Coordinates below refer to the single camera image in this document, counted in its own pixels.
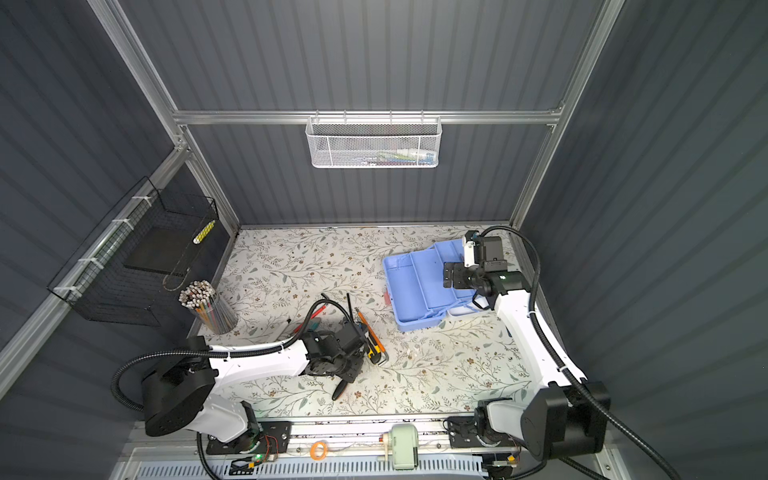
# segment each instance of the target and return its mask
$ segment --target black wire basket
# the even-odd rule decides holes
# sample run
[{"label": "black wire basket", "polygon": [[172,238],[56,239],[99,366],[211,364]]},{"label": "black wire basket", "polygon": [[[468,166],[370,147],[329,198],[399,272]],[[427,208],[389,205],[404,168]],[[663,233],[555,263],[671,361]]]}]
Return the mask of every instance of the black wire basket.
[{"label": "black wire basket", "polygon": [[[179,290],[218,224],[216,202],[201,195],[153,189],[89,258],[76,253],[48,284],[85,319],[160,326],[190,314]],[[74,272],[66,266],[74,265]]]}]

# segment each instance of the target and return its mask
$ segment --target orange ring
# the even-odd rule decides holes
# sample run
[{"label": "orange ring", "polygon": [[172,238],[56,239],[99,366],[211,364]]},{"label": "orange ring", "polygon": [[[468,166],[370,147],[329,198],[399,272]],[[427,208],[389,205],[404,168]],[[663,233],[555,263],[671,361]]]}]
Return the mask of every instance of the orange ring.
[{"label": "orange ring", "polygon": [[[323,446],[323,454],[322,455],[315,455],[315,449],[319,446]],[[310,447],[310,457],[312,457],[312,460],[322,460],[323,458],[328,455],[328,445],[325,444],[325,442],[315,442]]]}]

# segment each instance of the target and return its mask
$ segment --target pencil cup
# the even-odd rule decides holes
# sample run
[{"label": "pencil cup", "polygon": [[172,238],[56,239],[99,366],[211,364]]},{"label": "pencil cup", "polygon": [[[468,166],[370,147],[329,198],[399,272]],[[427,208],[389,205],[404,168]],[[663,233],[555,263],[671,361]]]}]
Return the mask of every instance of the pencil cup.
[{"label": "pencil cup", "polygon": [[213,297],[201,303],[194,309],[194,314],[207,326],[211,332],[222,335],[231,331],[237,325],[237,314],[227,300],[221,295]]}]

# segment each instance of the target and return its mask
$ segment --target table surface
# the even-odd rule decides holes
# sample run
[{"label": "table surface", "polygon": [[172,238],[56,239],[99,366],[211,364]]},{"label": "table surface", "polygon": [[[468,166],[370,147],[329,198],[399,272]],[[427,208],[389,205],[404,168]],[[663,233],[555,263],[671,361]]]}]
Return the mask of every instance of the table surface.
[{"label": "table surface", "polygon": [[[346,305],[349,292],[389,361],[375,366],[366,360],[355,383],[335,402],[331,393],[339,380],[326,377],[268,377],[228,387],[224,395],[251,402],[259,417],[464,412],[473,410],[478,400],[520,395],[529,382],[528,368],[493,312],[448,318],[430,329],[401,333],[385,301],[384,257],[481,229],[454,225],[241,231],[220,283],[239,323],[221,336],[203,327],[200,334],[209,344],[250,345],[286,338],[321,293]],[[511,246],[502,238],[510,270],[516,270]],[[332,307],[316,319],[323,329],[341,325],[341,315]]]}]

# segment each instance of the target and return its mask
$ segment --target blue plastic tray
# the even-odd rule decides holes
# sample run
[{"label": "blue plastic tray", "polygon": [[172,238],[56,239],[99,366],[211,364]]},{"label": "blue plastic tray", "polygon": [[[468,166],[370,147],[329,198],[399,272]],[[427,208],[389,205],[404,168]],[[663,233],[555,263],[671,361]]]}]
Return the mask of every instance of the blue plastic tray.
[{"label": "blue plastic tray", "polygon": [[[474,290],[442,285],[443,263],[463,261],[461,239],[437,242],[427,250],[384,259],[387,290],[401,332],[437,326],[450,309],[467,306],[472,301]],[[470,307],[452,314],[459,316],[475,311]]]}]

